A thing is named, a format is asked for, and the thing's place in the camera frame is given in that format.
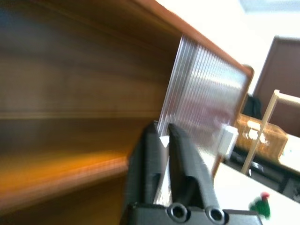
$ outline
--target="black object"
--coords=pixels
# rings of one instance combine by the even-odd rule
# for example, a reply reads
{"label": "black object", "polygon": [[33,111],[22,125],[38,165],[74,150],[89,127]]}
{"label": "black object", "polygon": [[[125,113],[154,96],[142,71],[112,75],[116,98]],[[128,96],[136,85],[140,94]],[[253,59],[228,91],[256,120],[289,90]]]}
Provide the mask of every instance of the black object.
{"label": "black object", "polygon": [[258,98],[248,96],[243,110],[243,114],[261,120],[263,118],[261,107],[262,104]]}
{"label": "black object", "polygon": [[145,128],[129,163],[121,225],[261,225],[256,212],[221,210],[211,177],[186,133],[169,125],[173,204],[153,204],[162,174],[155,123]]}

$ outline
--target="small figurine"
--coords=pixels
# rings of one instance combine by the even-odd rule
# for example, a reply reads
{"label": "small figurine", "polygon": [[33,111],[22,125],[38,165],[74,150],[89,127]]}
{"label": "small figurine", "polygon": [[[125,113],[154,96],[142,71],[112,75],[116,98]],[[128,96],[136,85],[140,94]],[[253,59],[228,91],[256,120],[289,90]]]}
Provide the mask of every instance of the small figurine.
{"label": "small figurine", "polygon": [[254,204],[251,204],[250,210],[258,212],[258,214],[265,216],[266,219],[270,218],[269,196],[269,193],[262,192],[261,199],[257,199]]}

